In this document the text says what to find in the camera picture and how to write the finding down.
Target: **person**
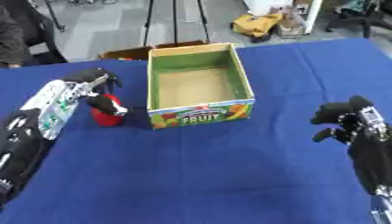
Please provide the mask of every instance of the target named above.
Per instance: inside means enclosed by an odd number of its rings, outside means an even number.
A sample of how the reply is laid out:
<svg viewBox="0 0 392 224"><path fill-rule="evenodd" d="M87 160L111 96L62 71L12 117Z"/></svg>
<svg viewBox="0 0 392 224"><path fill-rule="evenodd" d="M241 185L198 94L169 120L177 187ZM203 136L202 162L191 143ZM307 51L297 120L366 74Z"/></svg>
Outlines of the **person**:
<svg viewBox="0 0 392 224"><path fill-rule="evenodd" d="M0 5L0 67L21 67L30 57L23 29Z"/></svg>

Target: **fruit box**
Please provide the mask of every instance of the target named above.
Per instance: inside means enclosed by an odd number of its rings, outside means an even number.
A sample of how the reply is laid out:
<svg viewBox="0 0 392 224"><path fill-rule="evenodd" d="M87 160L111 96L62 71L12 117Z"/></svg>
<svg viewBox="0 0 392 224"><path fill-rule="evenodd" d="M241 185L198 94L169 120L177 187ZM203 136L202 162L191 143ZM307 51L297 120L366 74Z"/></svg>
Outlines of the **fruit box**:
<svg viewBox="0 0 392 224"><path fill-rule="evenodd" d="M249 118L255 103L232 44L150 50L148 92L154 129Z"/></svg>

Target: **robotic hand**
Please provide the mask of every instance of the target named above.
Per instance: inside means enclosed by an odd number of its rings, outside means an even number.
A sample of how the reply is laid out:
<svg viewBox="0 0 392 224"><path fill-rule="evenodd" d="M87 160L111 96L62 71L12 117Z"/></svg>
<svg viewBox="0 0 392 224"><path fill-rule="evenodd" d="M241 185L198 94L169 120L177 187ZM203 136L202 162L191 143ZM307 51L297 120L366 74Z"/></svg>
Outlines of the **robotic hand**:
<svg viewBox="0 0 392 224"><path fill-rule="evenodd" d="M92 68L47 83L0 126L0 205L15 197L38 168L80 98L100 111L125 116L130 108L101 95L122 83L114 74Z"/></svg>
<svg viewBox="0 0 392 224"><path fill-rule="evenodd" d="M331 137L347 144L355 173L372 195L372 215L377 223L392 223L392 131L373 104L360 96L349 102L320 106L313 124L337 124L337 129L324 129L313 141Z"/></svg>

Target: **gray floor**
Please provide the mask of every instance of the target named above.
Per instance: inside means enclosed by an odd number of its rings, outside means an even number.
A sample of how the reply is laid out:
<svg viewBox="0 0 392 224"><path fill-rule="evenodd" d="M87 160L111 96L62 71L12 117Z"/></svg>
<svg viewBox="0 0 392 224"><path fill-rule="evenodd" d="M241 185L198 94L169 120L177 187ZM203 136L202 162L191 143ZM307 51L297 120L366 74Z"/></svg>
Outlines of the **gray floor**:
<svg viewBox="0 0 392 224"><path fill-rule="evenodd" d="M47 14L42 0L37 0L39 10ZM66 0L53 2L59 21L66 25L66 32L57 33L59 49L71 61L94 60L98 53L141 46L148 0L119 0L115 4L83 4L76 6ZM170 0L156 0L149 44L173 41L172 4ZM238 46L251 46L249 39L233 33L229 23L247 11L242 0L203 0L213 42L232 42ZM303 42L321 39L360 37L360 30L337 29L324 32L333 15L325 9L318 17L313 33L300 39L274 37L263 45ZM178 0L179 40L195 40L205 37L200 23L196 0ZM392 57L392 31L374 30L372 40Z"/></svg>

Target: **stand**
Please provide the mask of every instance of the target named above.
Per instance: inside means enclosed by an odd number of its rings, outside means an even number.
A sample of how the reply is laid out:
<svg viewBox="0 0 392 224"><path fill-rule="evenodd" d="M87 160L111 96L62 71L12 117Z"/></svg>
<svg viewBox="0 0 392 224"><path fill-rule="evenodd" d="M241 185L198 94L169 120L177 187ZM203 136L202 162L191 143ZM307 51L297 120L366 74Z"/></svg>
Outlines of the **stand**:
<svg viewBox="0 0 392 224"><path fill-rule="evenodd" d="M198 6L199 6L199 12L200 12L200 16L201 16L201 22L203 24L204 27L204 32L206 33L206 42L210 43L210 35L208 32L208 27L207 27L207 17L206 14L204 13L204 9L203 9L203 4L201 2L201 0L197 0L198 1ZM152 17L152 9L154 7L154 0L150 0L150 4L149 4L149 11L148 11L148 15L147 15L147 21L144 24L145 27L145 34L144 34L144 42L143 42L143 46L147 46L147 39L149 36L149 32L150 32L150 27L151 27L151 17ZM172 8L173 8L173 35L174 35L174 45L175 46L179 46L179 24L178 24L178 20L177 20L177 0L172 0Z"/></svg>
<svg viewBox="0 0 392 224"><path fill-rule="evenodd" d="M56 14L54 13L53 7L52 7L51 3L49 2L49 0L45 0L45 4L46 4L47 9L49 10L49 13L51 14L52 20L54 22L54 25L56 25L56 28L60 32L64 32L66 30L66 27L63 24L60 24L59 20L56 17Z"/></svg>

